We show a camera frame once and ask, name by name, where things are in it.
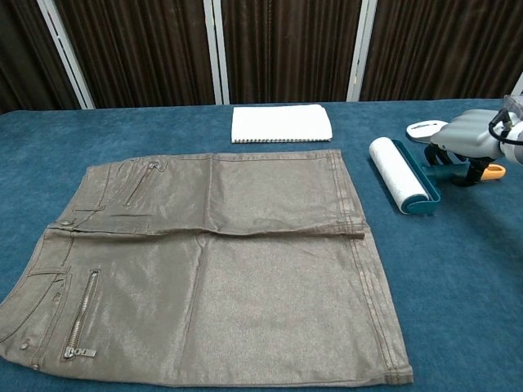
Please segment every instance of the zipper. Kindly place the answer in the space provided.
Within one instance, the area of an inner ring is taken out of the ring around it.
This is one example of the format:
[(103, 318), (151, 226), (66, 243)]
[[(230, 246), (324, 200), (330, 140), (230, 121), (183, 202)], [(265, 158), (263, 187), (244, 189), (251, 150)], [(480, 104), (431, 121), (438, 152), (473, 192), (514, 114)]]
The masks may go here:
[(64, 351), (65, 359), (71, 359), (77, 355), (93, 358), (96, 355), (96, 350), (79, 349), (77, 347), (77, 344), (78, 339), (80, 337), (80, 333), (82, 332), (83, 324), (85, 323), (85, 318), (87, 310), (89, 309), (89, 304), (91, 303), (91, 299), (96, 290), (96, 284), (98, 283), (99, 275), (100, 271), (92, 271), (91, 275), (89, 275), (87, 286), (83, 291), (82, 302), (80, 303), (80, 307), (78, 308), (76, 318), (74, 319), (73, 327), (71, 328), (69, 338), (67, 339), (67, 346), (65, 347)]
[(151, 162), (149, 162), (149, 165), (147, 165), (147, 168), (145, 169), (144, 173), (141, 175), (141, 178), (138, 180), (138, 184), (136, 184), (136, 186), (132, 190), (131, 194), (129, 194), (129, 196), (127, 196), (127, 198), (125, 199), (125, 202), (123, 203), (123, 205), (125, 207), (129, 207), (129, 205), (131, 205), (131, 200), (134, 197), (135, 193), (142, 186), (142, 184), (144, 184), (146, 182), (146, 180), (150, 176), (150, 173), (154, 169), (157, 169), (157, 170), (160, 169), (160, 162), (158, 162), (158, 161), (151, 161)]

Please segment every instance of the curtain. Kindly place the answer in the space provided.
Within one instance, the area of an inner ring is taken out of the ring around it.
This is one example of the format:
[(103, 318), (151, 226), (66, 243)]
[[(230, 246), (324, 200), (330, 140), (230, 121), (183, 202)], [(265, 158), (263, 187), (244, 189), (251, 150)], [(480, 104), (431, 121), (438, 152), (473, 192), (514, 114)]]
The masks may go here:
[(56, 6), (97, 108), (214, 103), (202, 1)]
[(0, 113), (79, 108), (35, 1), (0, 2), (0, 53)]
[(497, 98), (523, 70), (523, 2), (380, 0), (361, 100)]
[(345, 100), (361, 0), (222, 0), (231, 103)]

